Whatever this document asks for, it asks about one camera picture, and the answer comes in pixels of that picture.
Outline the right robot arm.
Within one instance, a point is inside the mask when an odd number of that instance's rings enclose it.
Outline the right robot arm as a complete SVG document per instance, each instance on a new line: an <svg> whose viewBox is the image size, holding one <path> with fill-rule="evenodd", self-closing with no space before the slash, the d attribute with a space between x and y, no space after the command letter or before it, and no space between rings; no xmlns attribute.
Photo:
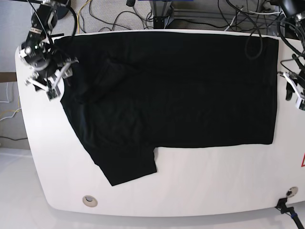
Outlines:
<svg viewBox="0 0 305 229"><path fill-rule="evenodd" d="M59 8L66 9L74 18L72 35L68 39L71 44L77 29L77 16L68 0L29 0L28 3L34 13L27 38L19 46L19 58L32 69L25 84L34 85L35 90L44 90L53 99L60 95L60 80L72 76L71 65L78 59L56 45L51 33L59 19Z"/></svg>

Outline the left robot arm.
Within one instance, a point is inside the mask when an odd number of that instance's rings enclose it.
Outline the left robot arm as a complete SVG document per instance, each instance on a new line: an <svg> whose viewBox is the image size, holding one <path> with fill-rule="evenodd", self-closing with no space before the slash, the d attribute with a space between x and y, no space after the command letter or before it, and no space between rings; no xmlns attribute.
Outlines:
<svg viewBox="0 0 305 229"><path fill-rule="evenodd" d="M302 46L305 46L305 2L303 0L271 0L271 5L281 9L279 20L276 22L278 36L294 53L288 61L295 61L300 69L299 73L294 73L289 70L289 75L292 77L296 85L301 86L301 94L305 94L305 65L300 62L300 58L305 57L305 51L299 51L295 48L288 39L283 35L281 26L286 24L294 28L295 37L299 39Z"/></svg>

